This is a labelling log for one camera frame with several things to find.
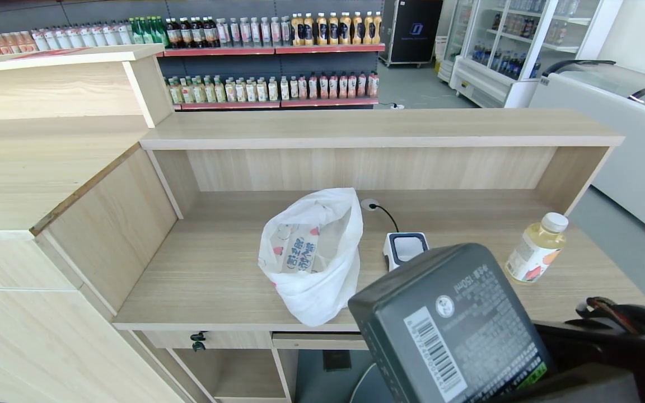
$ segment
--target round logo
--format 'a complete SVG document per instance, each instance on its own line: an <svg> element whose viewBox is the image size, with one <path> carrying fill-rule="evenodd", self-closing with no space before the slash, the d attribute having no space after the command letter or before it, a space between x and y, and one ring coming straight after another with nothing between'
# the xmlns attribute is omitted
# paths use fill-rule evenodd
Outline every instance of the round logo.
<svg viewBox="0 0 645 403"><path fill-rule="evenodd" d="M442 318L450 318L450 316L455 314L455 301L448 296L440 296L437 298L435 306L437 306L437 313Z"/></svg>

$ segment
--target counter drawer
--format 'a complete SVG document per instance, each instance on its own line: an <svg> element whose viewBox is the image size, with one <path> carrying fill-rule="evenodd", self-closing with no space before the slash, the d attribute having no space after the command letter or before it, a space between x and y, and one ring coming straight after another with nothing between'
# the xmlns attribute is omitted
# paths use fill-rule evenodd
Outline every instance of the counter drawer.
<svg viewBox="0 0 645 403"><path fill-rule="evenodd" d="M0 288L76 290L28 231L0 231Z"/></svg>
<svg viewBox="0 0 645 403"><path fill-rule="evenodd" d="M190 337L199 331L144 331L158 349L191 349ZM206 349L271 349L268 331L207 331L203 344Z"/></svg>
<svg viewBox="0 0 645 403"><path fill-rule="evenodd" d="M367 350L358 332L276 332L273 347L294 350Z"/></svg>

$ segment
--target green label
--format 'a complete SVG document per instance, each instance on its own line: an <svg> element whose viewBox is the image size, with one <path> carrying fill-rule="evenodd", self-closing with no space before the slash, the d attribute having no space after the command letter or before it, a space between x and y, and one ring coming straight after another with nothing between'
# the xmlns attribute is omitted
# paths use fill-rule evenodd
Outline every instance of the green label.
<svg viewBox="0 0 645 403"><path fill-rule="evenodd" d="M518 390L521 388L528 387L529 385L534 385L534 383L537 383L537 381L546 373L547 367L544 362L539 364L532 373L529 374L527 378L525 378L522 383L517 387Z"/></svg>

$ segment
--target black box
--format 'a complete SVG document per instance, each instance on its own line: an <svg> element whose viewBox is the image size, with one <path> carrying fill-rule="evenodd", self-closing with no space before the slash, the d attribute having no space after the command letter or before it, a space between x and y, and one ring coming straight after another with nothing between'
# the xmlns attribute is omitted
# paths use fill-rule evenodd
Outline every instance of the black box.
<svg viewBox="0 0 645 403"><path fill-rule="evenodd" d="M481 401L555 369L489 250L424 252L348 302L396 401Z"/></svg>

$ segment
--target electrical cord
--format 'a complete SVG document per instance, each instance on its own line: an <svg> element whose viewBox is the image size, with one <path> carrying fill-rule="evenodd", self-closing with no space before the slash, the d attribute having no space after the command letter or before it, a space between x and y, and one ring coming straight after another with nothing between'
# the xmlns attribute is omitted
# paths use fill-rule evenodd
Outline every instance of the electrical cord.
<svg viewBox="0 0 645 403"><path fill-rule="evenodd" d="M399 227L397 227L397 222L395 221L394 218L392 218L392 214L390 214L390 212L388 212L387 209L385 209L385 207L382 207L379 204L374 204L373 203L373 204L370 204L370 208L373 209L373 210L374 209L381 209L382 211L384 211L385 214L387 214L387 217L390 217L390 219L392 220L392 224L395 225L395 232L400 232Z"/></svg>

